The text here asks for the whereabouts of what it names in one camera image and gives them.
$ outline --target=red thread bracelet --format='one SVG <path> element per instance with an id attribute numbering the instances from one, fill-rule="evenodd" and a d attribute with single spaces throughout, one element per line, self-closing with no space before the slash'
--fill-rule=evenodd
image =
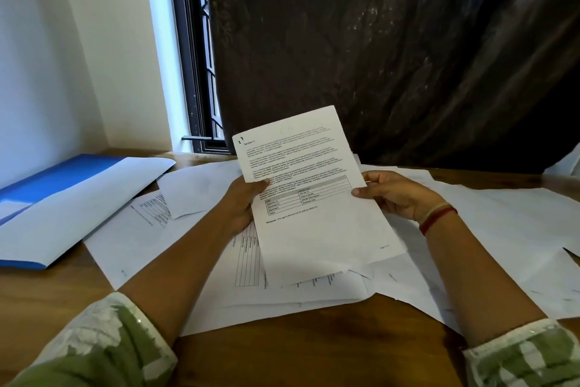
<path id="1" fill-rule="evenodd" d="M 427 231 L 432 227 L 432 225 L 450 211 L 454 211 L 457 213 L 457 209 L 452 205 L 436 209 L 433 213 L 431 213 L 427 217 L 427 219 L 425 219 L 425 221 L 421 225 L 419 225 L 419 231 L 421 232 L 421 234 L 425 236 L 427 234 Z"/>

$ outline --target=black window frame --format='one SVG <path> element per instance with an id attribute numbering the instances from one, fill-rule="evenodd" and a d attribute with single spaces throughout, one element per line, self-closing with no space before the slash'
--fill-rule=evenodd
<path id="1" fill-rule="evenodd" d="M 183 72 L 185 102 L 195 153 L 229 154 L 223 135 L 215 92 L 209 0 L 173 0 Z"/>

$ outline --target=wooden table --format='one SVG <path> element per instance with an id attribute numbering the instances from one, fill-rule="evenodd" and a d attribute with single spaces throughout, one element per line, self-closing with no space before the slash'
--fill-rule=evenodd
<path id="1" fill-rule="evenodd" d="M 140 152 L 112 151 L 142 155 Z M 166 153 L 177 168 L 221 156 Z M 546 187 L 580 201 L 580 181 L 432 169 L 474 189 Z M 0 269 L 0 383 L 27 367 L 70 319 L 111 287 L 83 244 L 45 271 Z M 580 319 L 565 320 L 580 335 Z M 173 383 L 191 386 L 459 386 L 463 338 L 412 306 L 374 295 L 349 305 L 181 338 Z"/>

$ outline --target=blue and white folder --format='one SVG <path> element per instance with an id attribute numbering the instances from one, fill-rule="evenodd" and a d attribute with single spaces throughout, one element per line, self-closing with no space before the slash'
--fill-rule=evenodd
<path id="1" fill-rule="evenodd" d="M 3 188 L 0 266 L 46 268 L 173 164 L 79 155 Z"/>

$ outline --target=dark brown curtain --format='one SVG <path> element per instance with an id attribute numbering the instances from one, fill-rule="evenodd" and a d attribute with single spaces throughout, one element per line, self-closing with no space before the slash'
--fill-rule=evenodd
<path id="1" fill-rule="evenodd" d="M 211 0 L 228 137 L 335 105 L 365 163 L 540 172 L 580 141 L 579 0 Z"/>

